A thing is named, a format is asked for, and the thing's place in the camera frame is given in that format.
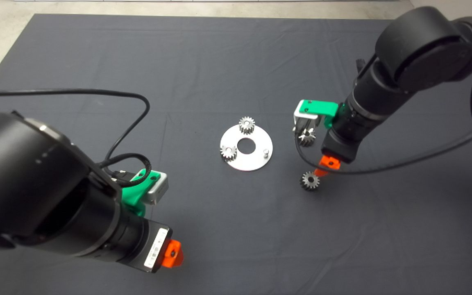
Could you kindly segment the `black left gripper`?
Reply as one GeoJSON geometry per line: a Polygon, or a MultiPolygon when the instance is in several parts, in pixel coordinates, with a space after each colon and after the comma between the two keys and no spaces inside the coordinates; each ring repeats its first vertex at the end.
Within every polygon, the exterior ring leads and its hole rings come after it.
{"type": "Polygon", "coordinates": [[[161,267],[180,267],[184,261],[182,243],[171,240],[172,234],[169,226],[141,218],[137,244],[117,262],[148,273],[156,273],[161,267]]]}

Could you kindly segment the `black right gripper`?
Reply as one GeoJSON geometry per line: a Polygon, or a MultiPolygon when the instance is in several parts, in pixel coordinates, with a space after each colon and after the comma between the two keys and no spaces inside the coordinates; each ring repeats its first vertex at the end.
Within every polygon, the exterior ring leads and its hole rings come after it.
{"type": "MultiPolygon", "coordinates": [[[[361,125],[353,121],[336,121],[324,136],[321,152],[326,156],[322,156],[318,165],[339,170],[341,162],[354,162],[361,142],[361,125]]],[[[313,173],[318,177],[329,174],[320,168],[315,169],[313,173]]]]}

